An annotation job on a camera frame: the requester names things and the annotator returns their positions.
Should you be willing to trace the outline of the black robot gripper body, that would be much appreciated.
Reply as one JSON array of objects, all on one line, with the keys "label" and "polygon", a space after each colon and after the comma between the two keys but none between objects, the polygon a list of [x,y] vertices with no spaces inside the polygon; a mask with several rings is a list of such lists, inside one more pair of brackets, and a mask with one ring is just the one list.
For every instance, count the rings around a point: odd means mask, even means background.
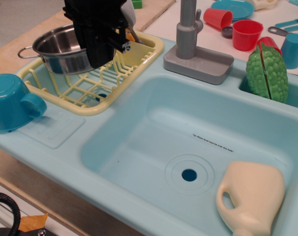
[{"label": "black robot gripper body", "polygon": [[108,44],[125,53],[130,49],[126,38],[129,26],[121,12],[125,0],[66,0],[65,16],[73,24],[78,22],[87,26],[86,35],[93,33],[101,36]]}]

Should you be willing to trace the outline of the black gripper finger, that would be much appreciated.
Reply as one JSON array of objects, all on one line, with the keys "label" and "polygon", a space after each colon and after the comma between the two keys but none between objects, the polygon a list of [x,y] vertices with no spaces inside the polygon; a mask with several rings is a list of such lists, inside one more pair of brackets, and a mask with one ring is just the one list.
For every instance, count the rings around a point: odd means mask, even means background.
[{"label": "black gripper finger", "polygon": [[74,30],[80,47],[82,49],[87,49],[88,48],[88,43],[86,38],[87,26],[78,22],[74,22]]},{"label": "black gripper finger", "polygon": [[115,56],[115,48],[110,46],[101,36],[90,33],[86,36],[86,52],[92,68],[98,68]]}]

